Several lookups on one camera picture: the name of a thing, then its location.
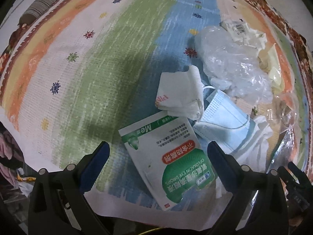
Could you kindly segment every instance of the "blue surgical mask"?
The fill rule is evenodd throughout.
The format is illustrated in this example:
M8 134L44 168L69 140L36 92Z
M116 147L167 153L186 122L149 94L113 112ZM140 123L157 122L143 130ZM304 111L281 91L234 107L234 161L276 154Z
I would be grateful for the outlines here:
M207 101L210 104L194 131L207 142L216 141L226 154L237 152L249 140L255 122L221 90L215 90Z

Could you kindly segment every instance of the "red oval label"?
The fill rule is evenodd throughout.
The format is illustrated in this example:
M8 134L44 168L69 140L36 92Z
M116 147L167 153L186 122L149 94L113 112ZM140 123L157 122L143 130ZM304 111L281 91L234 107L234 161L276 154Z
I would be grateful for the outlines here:
M178 158L184 156L195 148L195 142L193 140L188 140L179 147L167 152L162 156L162 162L165 164L170 164L177 160Z

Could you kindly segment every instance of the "white tissue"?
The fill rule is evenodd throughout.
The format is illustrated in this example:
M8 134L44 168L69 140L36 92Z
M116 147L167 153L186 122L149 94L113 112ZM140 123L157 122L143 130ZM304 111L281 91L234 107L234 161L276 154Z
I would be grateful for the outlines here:
M269 148L267 139L273 135L273 130L266 121L265 116L257 116L254 118L256 124L250 140L242 146L236 153L231 155L240 165L248 165L253 171L265 172L266 153ZM226 190L220 180L216 180L216 198L226 194Z
M203 87L199 69L189 65L187 72L163 72L156 97L156 107L169 116L199 121L204 112Z

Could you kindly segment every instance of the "red snowflake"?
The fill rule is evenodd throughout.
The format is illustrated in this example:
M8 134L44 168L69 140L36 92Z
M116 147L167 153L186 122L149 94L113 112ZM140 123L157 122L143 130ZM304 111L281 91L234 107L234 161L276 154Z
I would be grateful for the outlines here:
M89 38L93 38L95 32L94 31L87 31L85 34L84 34L84 37L86 37L86 39L89 39Z
M186 54L187 56L191 57L197 57L197 52L193 49L193 48L186 48L184 54Z

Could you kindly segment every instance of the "green and white box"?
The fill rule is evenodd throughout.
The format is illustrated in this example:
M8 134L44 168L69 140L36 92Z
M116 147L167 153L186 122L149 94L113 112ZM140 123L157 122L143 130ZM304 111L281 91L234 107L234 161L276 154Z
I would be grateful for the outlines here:
M119 130L140 176L162 210L177 205L193 186L215 179L208 156L185 117L161 111Z

